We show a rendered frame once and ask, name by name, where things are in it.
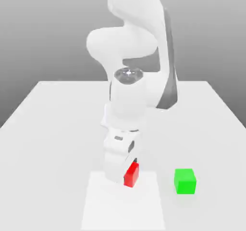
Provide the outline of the small green cube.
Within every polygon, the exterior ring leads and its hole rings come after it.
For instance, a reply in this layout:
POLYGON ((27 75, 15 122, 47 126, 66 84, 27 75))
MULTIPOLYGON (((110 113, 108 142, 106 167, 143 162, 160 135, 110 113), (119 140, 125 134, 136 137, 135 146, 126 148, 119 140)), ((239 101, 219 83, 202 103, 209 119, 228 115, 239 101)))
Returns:
POLYGON ((177 168, 174 172, 174 185, 177 194, 194 194, 197 179, 191 168, 177 168))

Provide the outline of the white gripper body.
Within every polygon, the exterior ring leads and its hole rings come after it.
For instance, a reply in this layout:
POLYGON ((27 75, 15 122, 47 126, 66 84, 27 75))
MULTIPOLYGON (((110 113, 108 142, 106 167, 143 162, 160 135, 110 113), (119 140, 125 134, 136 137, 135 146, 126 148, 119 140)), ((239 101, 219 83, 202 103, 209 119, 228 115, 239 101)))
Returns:
POLYGON ((134 140, 128 147, 124 147, 124 151, 118 149, 104 149, 104 172, 105 177, 113 182, 122 183, 124 176, 138 157, 138 140, 134 140))

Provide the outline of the small red cube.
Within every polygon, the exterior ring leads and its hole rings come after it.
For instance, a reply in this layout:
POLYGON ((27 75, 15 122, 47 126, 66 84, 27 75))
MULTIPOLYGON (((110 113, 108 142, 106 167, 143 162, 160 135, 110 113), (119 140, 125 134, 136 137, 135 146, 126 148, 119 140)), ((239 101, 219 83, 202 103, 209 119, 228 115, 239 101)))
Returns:
POLYGON ((128 168, 124 176, 124 185, 131 188, 134 187, 138 177, 139 177, 139 163, 133 162, 128 168))

